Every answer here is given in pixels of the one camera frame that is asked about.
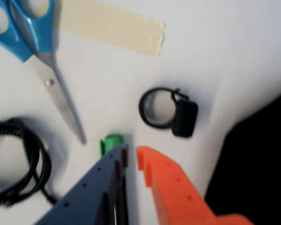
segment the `scissor blade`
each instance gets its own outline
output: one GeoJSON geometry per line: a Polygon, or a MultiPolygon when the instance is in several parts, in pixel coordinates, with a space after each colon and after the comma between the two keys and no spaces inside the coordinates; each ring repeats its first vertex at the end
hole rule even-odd
{"type": "Polygon", "coordinates": [[[51,68],[54,68],[51,52],[37,52],[36,55],[45,64],[47,64],[51,68]]]}
{"type": "Polygon", "coordinates": [[[84,137],[82,130],[80,129],[71,107],[68,103],[67,98],[62,90],[59,80],[54,72],[54,70],[42,62],[36,55],[32,55],[24,63],[27,67],[30,67],[36,71],[38,77],[41,79],[42,83],[45,85],[51,99],[55,103],[59,112],[63,116],[64,120],[78,137],[78,139],[84,143],[84,137]]]}

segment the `black coiled cable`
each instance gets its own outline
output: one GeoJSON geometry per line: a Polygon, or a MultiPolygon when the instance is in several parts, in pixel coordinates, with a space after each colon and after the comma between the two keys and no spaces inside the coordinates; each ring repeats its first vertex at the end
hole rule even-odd
{"type": "Polygon", "coordinates": [[[54,204],[56,199],[49,195],[44,188],[51,174],[51,160],[38,136],[25,127],[20,119],[0,122],[0,135],[13,135],[22,139],[30,167],[29,171],[19,182],[0,193],[0,205],[12,206],[15,203],[29,198],[39,190],[43,192],[49,202],[54,204]],[[36,168],[40,154],[42,155],[43,165],[41,174],[38,175],[36,168]],[[35,186],[29,192],[22,193],[32,177],[36,181],[35,186]]]}

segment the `scissor pivot screw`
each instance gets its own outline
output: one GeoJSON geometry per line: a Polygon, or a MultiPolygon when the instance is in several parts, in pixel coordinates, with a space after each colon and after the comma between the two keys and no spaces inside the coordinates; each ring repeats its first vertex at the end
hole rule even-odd
{"type": "Polygon", "coordinates": [[[49,80],[46,81],[46,86],[48,88],[52,87],[54,84],[55,84],[55,81],[53,79],[49,79],[49,80]]]}

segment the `blue scissors handle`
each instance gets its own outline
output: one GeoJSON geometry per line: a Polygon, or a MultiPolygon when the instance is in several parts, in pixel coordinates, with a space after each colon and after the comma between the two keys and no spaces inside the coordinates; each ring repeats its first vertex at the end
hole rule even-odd
{"type": "Polygon", "coordinates": [[[0,6],[5,11],[8,19],[7,30],[0,34],[0,44],[24,62],[33,54],[33,52],[23,39],[13,20],[8,0],[0,0],[0,6]]]}
{"type": "Polygon", "coordinates": [[[21,0],[11,0],[24,19],[37,52],[50,52],[52,49],[53,0],[48,1],[47,12],[41,17],[32,17],[24,12],[21,0]]]}

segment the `black clip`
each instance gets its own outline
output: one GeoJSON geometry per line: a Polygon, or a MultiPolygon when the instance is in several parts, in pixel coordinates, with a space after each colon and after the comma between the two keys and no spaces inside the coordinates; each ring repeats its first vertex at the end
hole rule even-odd
{"type": "Polygon", "coordinates": [[[158,129],[168,129],[171,128],[175,136],[180,137],[190,137],[193,134],[197,115],[198,115],[198,105],[195,102],[189,100],[189,97],[181,94],[180,89],[171,90],[168,88],[158,87],[147,91],[140,99],[139,102],[139,112],[142,120],[151,127],[158,129]],[[145,115],[145,100],[146,98],[156,91],[169,91],[171,92],[171,99],[175,103],[176,111],[173,119],[164,124],[155,124],[150,122],[145,115]]]}

